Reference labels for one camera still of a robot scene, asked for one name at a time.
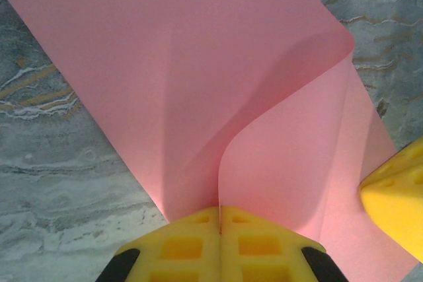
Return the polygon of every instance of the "black rubber tip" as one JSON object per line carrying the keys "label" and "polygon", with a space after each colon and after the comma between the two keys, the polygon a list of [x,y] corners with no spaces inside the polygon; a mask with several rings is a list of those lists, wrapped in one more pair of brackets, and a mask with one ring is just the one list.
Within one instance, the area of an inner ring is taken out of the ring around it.
{"label": "black rubber tip", "polygon": [[114,256],[95,281],[125,282],[138,259],[139,253],[138,249],[129,249]]}
{"label": "black rubber tip", "polygon": [[301,251],[318,282],[348,282],[328,254],[313,247],[305,247]]}

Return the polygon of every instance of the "curled paper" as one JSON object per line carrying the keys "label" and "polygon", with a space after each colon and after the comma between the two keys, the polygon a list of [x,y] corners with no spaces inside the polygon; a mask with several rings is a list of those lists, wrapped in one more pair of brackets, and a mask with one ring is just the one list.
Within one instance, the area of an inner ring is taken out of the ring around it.
{"label": "curled paper", "polygon": [[168,220],[234,205],[351,281],[416,264],[360,205],[395,148],[320,0],[9,1]]}

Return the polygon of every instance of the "paper sheet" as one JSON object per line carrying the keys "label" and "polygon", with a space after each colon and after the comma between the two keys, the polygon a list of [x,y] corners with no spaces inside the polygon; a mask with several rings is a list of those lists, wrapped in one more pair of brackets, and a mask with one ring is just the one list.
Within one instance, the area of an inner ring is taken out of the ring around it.
{"label": "paper sheet", "polygon": [[220,198],[353,282],[415,265],[358,201],[395,148],[319,0],[9,1],[168,220]]}

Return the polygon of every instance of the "gray marble surface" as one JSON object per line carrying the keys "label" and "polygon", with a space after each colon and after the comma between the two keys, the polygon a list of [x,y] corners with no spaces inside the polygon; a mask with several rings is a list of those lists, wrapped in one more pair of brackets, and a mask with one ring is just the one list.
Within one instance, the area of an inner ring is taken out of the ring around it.
{"label": "gray marble surface", "polygon": [[[354,64],[397,147],[423,135],[423,0],[322,2],[354,35]],[[165,223],[0,0],[0,282],[94,281],[120,245]],[[423,281],[423,267],[405,281]]]}

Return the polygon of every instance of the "yellow plastic piece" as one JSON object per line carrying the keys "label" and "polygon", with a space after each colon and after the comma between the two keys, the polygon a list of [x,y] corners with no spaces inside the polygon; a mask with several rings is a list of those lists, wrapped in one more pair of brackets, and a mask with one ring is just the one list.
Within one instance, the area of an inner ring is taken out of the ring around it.
{"label": "yellow plastic piece", "polygon": [[126,282],[219,281],[219,209],[207,208],[161,227],[116,254],[132,248],[140,254]]}
{"label": "yellow plastic piece", "polygon": [[360,196],[371,220],[423,262],[423,138],[370,174]]}
{"label": "yellow plastic piece", "polygon": [[301,249],[317,242],[234,207],[221,210],[222,282],[317,282]]}

